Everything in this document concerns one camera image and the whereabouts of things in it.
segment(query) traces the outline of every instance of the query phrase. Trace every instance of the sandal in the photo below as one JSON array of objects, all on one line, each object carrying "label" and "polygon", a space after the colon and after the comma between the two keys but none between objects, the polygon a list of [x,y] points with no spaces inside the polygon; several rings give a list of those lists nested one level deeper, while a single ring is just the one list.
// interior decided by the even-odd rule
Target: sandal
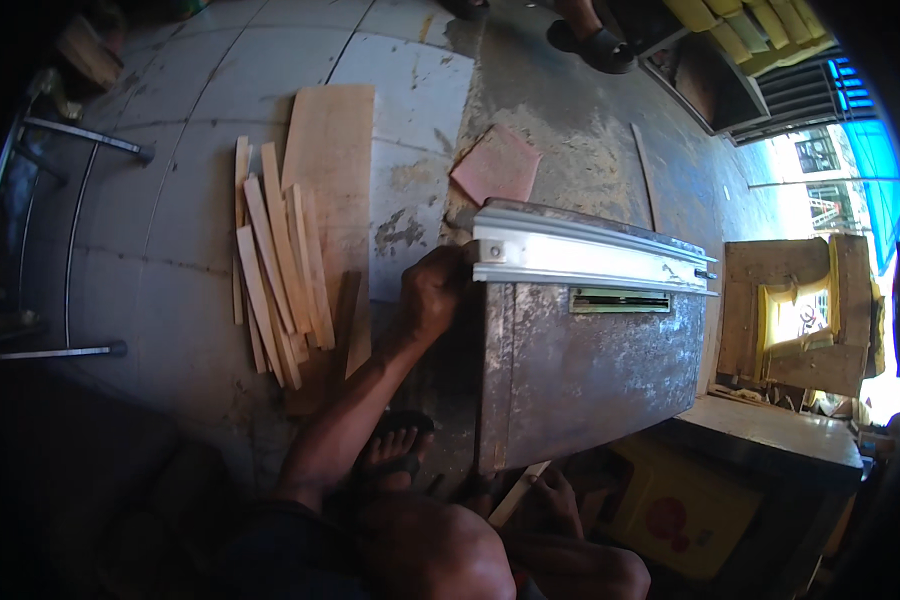
[{"label": "sandal", "polygon": [[458,19],[464,21],[480,21],[491,13],[491,3],[480,0],[480,4],[471,4],[470,0],[438,0],[441,6]]},{"label": "sandal", "polygon": [[[383,418],[380,419],[380,422],[377,423],[377,427],[370,435],[370,439],[375,440],[380,438],[382,440],[387,437],[387,434],[389,433],[399,431],[400,429],[410,431],[413,427],[416,427],[416,438],[418,440],[436,429],[434,420],[420,411],[390,411],[384,414]],[[359,475],[360,486],[369,486],[374,481],[401,472],[409,474],[410,483],[413,483],[417,478],[417,474],[420,472],[420,459],[413,450],[384,462],[363,468]]]},{"label": "sandal", "polygon": [[566,21],[553,21],[547,30],[547,42],[560,52],[578,55],[585,63],[601,73],[622,75],[634,70],[636,55],[627,42],[601,29],[584,41],[577,40]]}]

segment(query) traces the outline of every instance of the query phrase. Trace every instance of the blue awning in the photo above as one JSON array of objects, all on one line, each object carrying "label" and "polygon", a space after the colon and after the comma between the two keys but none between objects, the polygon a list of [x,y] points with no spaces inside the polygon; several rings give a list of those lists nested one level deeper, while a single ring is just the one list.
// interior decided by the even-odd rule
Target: blue awning
[{"label": "blue awning", "polygon": [[[882,121],[844,123],[860,177],[900,178],[897,156]],[[900,239],[900,181],[864,181],[876,249],[877,275],[884,275]]]}]

